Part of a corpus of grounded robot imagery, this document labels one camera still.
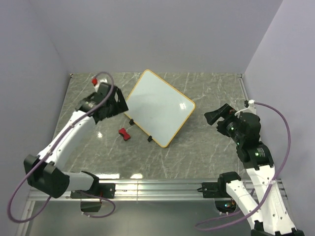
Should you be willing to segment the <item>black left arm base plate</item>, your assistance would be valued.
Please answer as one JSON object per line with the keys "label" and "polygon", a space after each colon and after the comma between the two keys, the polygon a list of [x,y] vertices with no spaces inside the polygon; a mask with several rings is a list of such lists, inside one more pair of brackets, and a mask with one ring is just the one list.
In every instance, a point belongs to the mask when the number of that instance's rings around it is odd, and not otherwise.
{"label": "black left arm base plate", "polygon": [[98,183],[95,186],[91,187],[91,189],[83,191],[77,190],[70,193],[70,198],[72,199],[83,199],[88,198],[88,195],[93,195],[95,197],[103,197],[107,199],[113,199],[115,195],[115,187],[114,183]]}

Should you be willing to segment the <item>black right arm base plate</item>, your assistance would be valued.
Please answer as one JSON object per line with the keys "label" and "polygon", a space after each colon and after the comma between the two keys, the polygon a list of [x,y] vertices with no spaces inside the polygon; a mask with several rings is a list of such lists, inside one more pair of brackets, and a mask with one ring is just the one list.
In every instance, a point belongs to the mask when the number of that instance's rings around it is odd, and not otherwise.
{"label": "black right arm base plate", "polygon": [[202,194],[202,197],[207,198],[221,198],[219,185],[217,182],[203,182],[197,192]]}

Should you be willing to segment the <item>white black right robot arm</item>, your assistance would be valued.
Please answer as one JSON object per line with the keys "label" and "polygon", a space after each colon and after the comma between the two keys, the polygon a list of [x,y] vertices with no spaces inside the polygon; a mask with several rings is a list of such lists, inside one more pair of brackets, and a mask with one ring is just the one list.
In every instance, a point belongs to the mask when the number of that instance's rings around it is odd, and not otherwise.
{"label": "white black right robot arm", "polygon": [[256,114],[257,102],[245,102],[245,108],[236,111],[228,104],[204,114],[209,125],[217,124],[217,131],[230,137],[236,144],[238,158],[249,175],[258,200],[245,188],[235,172],[220,174],[217,190],[231,197],[243,217],[221,227],[232,226],[247,220],[252,236],[302,236],[291,220],[281,196],[277,177],[288,157],[276,169],[269,148],[260,139],[260,117]]}

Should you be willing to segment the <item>yellow framed whiteboard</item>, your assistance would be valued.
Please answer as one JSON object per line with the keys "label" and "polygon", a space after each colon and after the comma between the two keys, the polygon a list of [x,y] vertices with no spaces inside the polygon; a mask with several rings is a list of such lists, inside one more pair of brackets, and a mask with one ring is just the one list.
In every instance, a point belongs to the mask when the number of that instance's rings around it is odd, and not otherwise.
{"label": "yellow framed whiteboard", "polygon": [[160,147],[167,147],[195,110],[195,102],[150,70],[126,99],[125,115]]}

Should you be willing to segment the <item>red bone-shaped eraser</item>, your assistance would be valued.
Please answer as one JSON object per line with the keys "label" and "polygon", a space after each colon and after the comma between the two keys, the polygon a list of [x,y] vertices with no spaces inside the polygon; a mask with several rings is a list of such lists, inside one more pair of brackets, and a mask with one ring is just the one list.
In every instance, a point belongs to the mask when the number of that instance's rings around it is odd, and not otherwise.
{"label": "red bone-shaped eraser", "polygon": [[125,128],[121,128],[118,133],[122,136],[124,141],[127,141],[131,138],[131,136],[127,133]]}

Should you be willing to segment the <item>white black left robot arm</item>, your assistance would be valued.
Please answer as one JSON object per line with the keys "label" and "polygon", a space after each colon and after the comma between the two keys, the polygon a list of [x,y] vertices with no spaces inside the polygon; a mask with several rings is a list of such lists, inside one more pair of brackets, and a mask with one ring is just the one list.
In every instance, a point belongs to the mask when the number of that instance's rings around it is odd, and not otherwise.
{"label": "white black left robot arm", "polygon": [[24,160],[27,182],[31,187],[59,198],[66,191],[82,191],[93,198],[100,193],[99,178],[89,172],[63,172],[69,156],[83,136],[100,121],[128,111],[122,91],[117,86],[101,82],[95,92],[82,99],[68,123],[37,156]]}

